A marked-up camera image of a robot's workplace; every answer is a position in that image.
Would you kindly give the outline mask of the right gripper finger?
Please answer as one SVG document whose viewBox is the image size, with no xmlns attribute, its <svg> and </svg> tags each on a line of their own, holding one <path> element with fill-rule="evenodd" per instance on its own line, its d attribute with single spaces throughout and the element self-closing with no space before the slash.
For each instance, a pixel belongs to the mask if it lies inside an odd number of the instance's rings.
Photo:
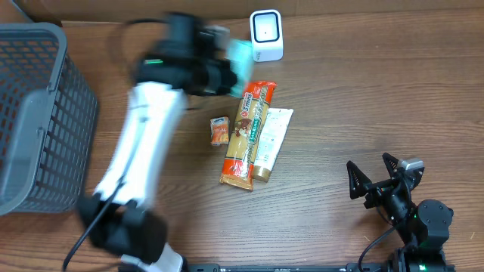
<svg viewBox="0 0 484 272">
<path fill-rule="evenodd" d="M 347 172 L 349 176 L 349 195 L 350 199 L 357 199 L 365 196 L 369 187 L 372 185 L 372 181 L 358 168 L 358 166 L 348 161 L 346 163 Z"/>
<path fill-rule="evenodd" d="M 386 166 L 386 170 L 391 178 L 396 178 L 399 172 L 399 160 L 389 153 L 382 155 L 383 162 Z"/>
</svg>

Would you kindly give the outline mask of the teal snack packet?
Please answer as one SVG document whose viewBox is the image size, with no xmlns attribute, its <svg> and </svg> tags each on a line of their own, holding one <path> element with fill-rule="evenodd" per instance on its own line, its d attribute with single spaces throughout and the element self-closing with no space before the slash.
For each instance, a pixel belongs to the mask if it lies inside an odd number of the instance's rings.
<svg viewBox="0 0 484 272">
<path fill-rule="evenodd" d="M 242 97 L 253 74 L 253 47 L 250 41 L 232 39 L 228 43 L 226 57 L 230 60 L 231 71 L 237 76 L 237 82 L 231 87 L 232 97 Z"/>
</svg>

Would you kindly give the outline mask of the orange small snack box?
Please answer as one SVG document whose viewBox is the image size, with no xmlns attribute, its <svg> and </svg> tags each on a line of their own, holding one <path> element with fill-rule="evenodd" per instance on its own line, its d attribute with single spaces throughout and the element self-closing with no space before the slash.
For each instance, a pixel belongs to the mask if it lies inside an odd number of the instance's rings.
<svg viewBox="0 0 484 272">
<path fill-rule="evenodd" d="M 210 129 L 213 146 L 229 143 L 229 118 L 227 116 L 211 119 Z"/>
</svg>

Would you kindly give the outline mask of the white cosmetic tube gold cap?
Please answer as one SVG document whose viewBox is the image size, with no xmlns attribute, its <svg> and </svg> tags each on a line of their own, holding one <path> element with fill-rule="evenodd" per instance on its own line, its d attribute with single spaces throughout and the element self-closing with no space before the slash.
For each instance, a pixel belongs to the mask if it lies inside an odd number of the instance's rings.
<svg viewBox="0 0 484 272">
<path fill-rule="evenodd" d="M 268 182 L 284 142 L 293 109 L 269 108 L 254 162 L 252 177 Z"/>
</svg>

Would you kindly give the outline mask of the orange spaghetti pack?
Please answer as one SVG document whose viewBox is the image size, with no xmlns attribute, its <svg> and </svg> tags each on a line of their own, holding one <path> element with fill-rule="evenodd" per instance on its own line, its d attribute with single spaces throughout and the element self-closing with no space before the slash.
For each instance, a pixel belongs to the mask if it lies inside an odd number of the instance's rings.
<svg viewBox="0 0 484 272">
<path fill-rule="evenodd" d="M 259 137 L 265 124 L 275 82 L 251 82 L 246 87 L 230 136 L 222 166 L 220 182 L 245 190 L 253 190 L 253 170 Z"/>
</svg>

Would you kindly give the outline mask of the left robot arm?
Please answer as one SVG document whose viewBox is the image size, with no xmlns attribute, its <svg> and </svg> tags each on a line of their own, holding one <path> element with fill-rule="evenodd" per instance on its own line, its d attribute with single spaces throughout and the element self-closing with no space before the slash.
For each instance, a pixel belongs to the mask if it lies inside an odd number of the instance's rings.
<svg viewBox="0 0 484 272">
<path fill-rule="evenodd" d="M 243 89 L 227 55 L 230 32 L 201 18 L 169 13 L 164 38 L 128 68 L 133 81 L 113 158 L 90 197 L 78 201 L 81 240 L 121 257 L 128 271 L 186 271 L 152 210 L 160 171 L 188 97 L 238 96 Z"/>
</svg>

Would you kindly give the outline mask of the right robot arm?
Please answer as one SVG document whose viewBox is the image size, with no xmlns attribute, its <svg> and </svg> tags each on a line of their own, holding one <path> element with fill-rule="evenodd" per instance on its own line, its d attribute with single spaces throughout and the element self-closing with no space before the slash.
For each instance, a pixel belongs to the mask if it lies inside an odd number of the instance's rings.
<svg viewBox="0 0 484 272">
<path fill-rule="evenodd" d="M 389 153 L 382 155 L 389 178 L 374 183 L 351 161 L 346 163 L 351 199 L 365 198 L 366 209 L 376 209 L 390 225 L 381 236 L 360 254 L 358 262 L 348 264 L 347 270 L 387 272 L 454 271 L 445 260 L 443 245 L 450 237 L 449 228 L 454 211 L 443 202 L 425 199 L 420 204 L 412 200 L 411 191 L 424 174 L 424 162 L 418 158 L 397 159 Z M 365 264 L 366 254 L 392 232 L 397 232 L 403 247 L 395 249 L 382 264 Z"/>
</svg>

